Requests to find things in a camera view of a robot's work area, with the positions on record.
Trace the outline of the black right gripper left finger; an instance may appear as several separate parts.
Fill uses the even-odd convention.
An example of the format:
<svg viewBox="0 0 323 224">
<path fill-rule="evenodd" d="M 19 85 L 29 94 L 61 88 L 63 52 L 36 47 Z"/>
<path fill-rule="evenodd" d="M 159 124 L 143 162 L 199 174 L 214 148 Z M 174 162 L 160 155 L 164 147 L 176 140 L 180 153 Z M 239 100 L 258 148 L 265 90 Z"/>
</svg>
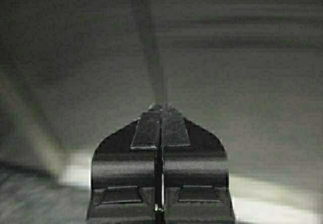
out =
<svg viewBox="0 0 323 224">
<path fill-rule="evenodd" d="M 96 148 L 86 223 L 157 222 L 155 155 L 161 109 L 153 104 Z"/>
</svg>

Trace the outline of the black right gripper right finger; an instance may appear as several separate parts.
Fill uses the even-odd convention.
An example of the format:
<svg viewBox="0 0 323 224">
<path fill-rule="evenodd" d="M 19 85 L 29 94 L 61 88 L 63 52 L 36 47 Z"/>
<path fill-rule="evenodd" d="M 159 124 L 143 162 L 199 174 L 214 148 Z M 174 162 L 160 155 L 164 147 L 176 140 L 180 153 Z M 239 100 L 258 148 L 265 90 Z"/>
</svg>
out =
<svg viewBox="0 0 323 224">
<path fill-rule="evenodd" d="M 174 107 L 164 109 L 161 119 L 165 223 L 234 223 L 220 140 Z"/>
</svg>

